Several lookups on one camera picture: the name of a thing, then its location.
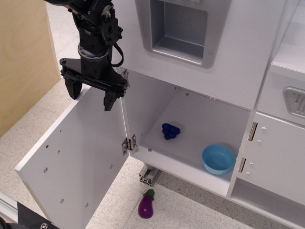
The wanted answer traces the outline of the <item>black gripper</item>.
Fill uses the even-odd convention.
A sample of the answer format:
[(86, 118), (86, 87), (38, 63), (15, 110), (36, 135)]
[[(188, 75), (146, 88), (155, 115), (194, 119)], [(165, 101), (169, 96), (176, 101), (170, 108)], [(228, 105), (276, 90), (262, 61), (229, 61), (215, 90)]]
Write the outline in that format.
[(112, 57), (97, 60), (81, 57), (79, 59), (60, 59), (62, 66), (61, 75), (65, 79), (65, 85), (69, 96), (77, 99), (82, 84), (86, 84), (105, 91), (103, 100), (104, 110), (111, 111), (112, 106), (119, 97), (124, 97), (128, 81), (119, 75), (114, 68), (122, 65), (111, 63)]

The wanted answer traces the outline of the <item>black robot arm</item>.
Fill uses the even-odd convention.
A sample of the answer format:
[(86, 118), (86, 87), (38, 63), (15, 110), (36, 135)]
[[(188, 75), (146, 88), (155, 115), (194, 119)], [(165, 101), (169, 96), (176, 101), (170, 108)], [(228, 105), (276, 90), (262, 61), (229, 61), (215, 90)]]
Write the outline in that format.
[(115, 9), (110, 0), (50, 0), (50, 4), (63, 6), (72, 13), (79, 32), (79, 59), (60, 59), (61, 75), (67, 91), (76, 99), (86, 84), (105, 91), (104, 110), (110, 111), (115, 101), (124, 97), (128, 81), (115, 71), (123, 64), (112, 63), (112, 50), (123, 52), (118, 40), (123, 29), (118, 25)]

